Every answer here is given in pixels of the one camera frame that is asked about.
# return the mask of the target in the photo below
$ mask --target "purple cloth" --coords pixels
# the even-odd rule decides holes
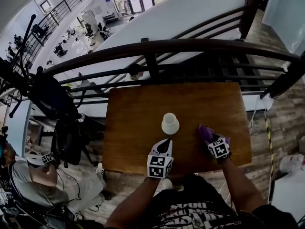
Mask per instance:
[[[223,137],[220,134],[214,134],[213,129],[211,129],[207,126],[204,126],[203,124],[199,125],[198,130],[199,130],[200,136],[202,137],[202,139],[205,141],[205,143],[207,145],[211,144],[213,142],[216,142],[219,137]],[[225,138],[225,142],[227,144],[230,144],[230,138]]]

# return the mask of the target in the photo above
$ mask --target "metal railing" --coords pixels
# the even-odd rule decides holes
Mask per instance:
[[[22,62],[26,68],[30,69],[32,67],[34,60],[42,47],[44,47],[44,44],[48,40],[49,36],[59,26],[65,16],[69,14],[80,2],[82,2],[82,0],[63,0],[50,12],[48,12],[38,24],[33,25],[31,33],[28,35],[22,56]],[[14,70],[21,73],[19,63],[19,57],[17,57],[17,59],[11,63],[11,66]],[[18,97],[18,95],[19,92],[14,92],[8,97],[14,99]]]
[[[220,34],[226,33],[228,31],[239,29],[241,33],[241,39],[246,39],[248,32],[250,30],[250,27],[252,25],[252,22],[254,20],[255,14],[257,12],[257,8],[259,5],[260,0],[245,0],[245,5],[243,7],[237,8],[235,10],[226,12],[224,14],[218,15],[210,20],[204,21],[174,37],[172,39],[178,39],[178,38],[214,38]],[[218,24],[214,26],[208,27],[210,24],[217,22]],[[157,62],[161,63],[178,53],[170,53],[166,56],[164,54],[157,54]],[[145,57],[142,56],[135,60],[133,63],[139,63],[141,66],[146,65]],[[112,79],[108,83],[116,83],[121,80],[124,81],[125,75],[115,75],[112,77]]]
[[[274,72],[281,72],[279,77],[271,76],[247,76],[247,75],[223,75],[223,76],[198,76],[189,77],[184,76],[180,78],[167,78],[160,75],[160,70],[178,70],[181,68],[189,68],[192,65],[187,63],[176,63],[176,64],[158,64],[156,60],[156,55],[159,53],[170,52],[219,52],[219,53],[239,53],[239,54],[249,54],[249,55],[259,55],[269,58],[276,58],[284,61],[290,61],[291,65],[288,67],[288,72],[285,72],[281,67],[274,67],[269,65],[257,65],[254,63],[241,64],[241,63],[219,63],[218,65],[213,64],[216,68],[243,68],[243,69],[263,69]],[[263,88],[264,93],[261,97],[266,94],[270,94],[271,97],[277,97],[284,91],[286,91],[290,86],[292,86],[302,75],[305,73],[305,58],[301,58],[297,55],[290,54],[287,52],[281,52],[277,50],[272,50],[264,46],[247,43],[247,42],[237,42],[237,41],[226,41],[226,40],[213,40],[213,39],[171,39],[171,40],[161,40],[152,42],[140,42],[134,44],[123,45],[119,47],[109,48],[97,52],[93,52],[90,55],[80,56],[75,59],[57,64],[44,72],[49,75],[59,74],[68,70],[77,69],[86,65],[91,65],[98,62],[105,62],[109,60],[115,60],[124,57],[132,57],[138,55],[145,55],[147,66],[142,66],[141,71],[149,71],[151,79],[148,80],[136,80],[128,82],[116,82],[116,83],[105,83],[100,85],[92,85],[86,87],[78,87],[72,89],[72,92],[82,92],[84,90],[97,90],[102,88],[111,87],[123,87],[131,85],[147,85],[147,84],[165,84],[165,83],[184,83],[186,81],[200,80],[204,82],[211,81],[226,81],[233,80],[239,81],[240,87],[243,88]],[[118,74],[129,73],[129,68],[122,68],[118,70],[100,72],[90,75],[84,75],[80,77],[73,78],[73,81],[79,81],[83,79],[93,79],[96,77],[104,77]],[[270,84],[261,85],[248,85],[243,84],[241,80],[266,80],[273,81]],[[84,96],[86,98],[96,98],[96,97],[108,97],[108,94],[88,94]]]

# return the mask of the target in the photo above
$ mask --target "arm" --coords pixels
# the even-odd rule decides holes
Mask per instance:
[[[232,201],[237,211],[245,210],[252,212],[264,205],[265,202],[260,192],[253,183],[237,168],[233,162],[226,158],[221,161],[224,176],[227,181]]]
[[[49,165],[48,173],[42,172],[40,169],[29,167],[30,177],[33,182],[37,182],[49,187],[54,187],[57,184],[57,172],[54,165]]]
[[[110,215],[105,227],[130,228],[152,201],[160,179],[146,178]]]
[[[42,173],[47,174],[50,170],[50,166],[49,165],[44,165],[44,166],[38,167],[37,169],[40,170]]]

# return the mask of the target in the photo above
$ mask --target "white cup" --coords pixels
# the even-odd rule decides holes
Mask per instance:
[[[179,130],[179,127],[179,121],[173,113],[167,113],[164,115],[161,128],[165,134],[173,135]]]

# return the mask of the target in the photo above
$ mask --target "black shirt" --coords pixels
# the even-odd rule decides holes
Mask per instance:
[[[139,229],[294,229],[289,213],[264,205],[236,214],[202,177],[191,176],[184,191],[163,190],[139,220]]]

